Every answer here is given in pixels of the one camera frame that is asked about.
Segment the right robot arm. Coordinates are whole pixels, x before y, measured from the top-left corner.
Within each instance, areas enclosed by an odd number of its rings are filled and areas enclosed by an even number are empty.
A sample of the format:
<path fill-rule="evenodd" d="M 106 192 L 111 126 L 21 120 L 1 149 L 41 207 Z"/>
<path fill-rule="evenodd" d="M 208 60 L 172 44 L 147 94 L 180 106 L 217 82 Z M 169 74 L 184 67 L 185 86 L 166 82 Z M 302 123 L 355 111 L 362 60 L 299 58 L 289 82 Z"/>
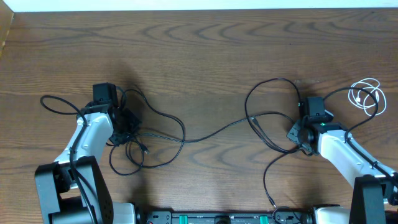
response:
<path fill-rule="evenodd" d="M 331 162 L 353 188 L 351 207 L 320 205 L 301 217 L 303 223 L 397 223 L 385 204 L 397 205 L 397 172 L 379 162 L 354 139 L 350 131 L 333 122 L 322 97 L 299 102 L 300 119 L 287 137 L 308 155 Z"/>

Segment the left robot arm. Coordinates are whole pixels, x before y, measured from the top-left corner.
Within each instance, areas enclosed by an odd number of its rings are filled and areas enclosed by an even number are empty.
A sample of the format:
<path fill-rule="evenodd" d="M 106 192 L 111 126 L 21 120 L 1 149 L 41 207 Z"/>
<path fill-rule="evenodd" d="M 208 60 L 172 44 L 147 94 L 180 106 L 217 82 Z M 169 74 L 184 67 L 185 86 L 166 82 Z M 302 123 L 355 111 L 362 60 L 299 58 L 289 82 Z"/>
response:
<path fill-rule="evenodd" d="M 63 152 L 38 166 L 35 184 L 44 223 L 135 223 L 132 203 L 114 202 L 99 161 L 108 142 L 132 140 L 139 120 L 118 100 L 111 83 L 93 85 L 93 100 L 75 108 L 76 130 Z"/>

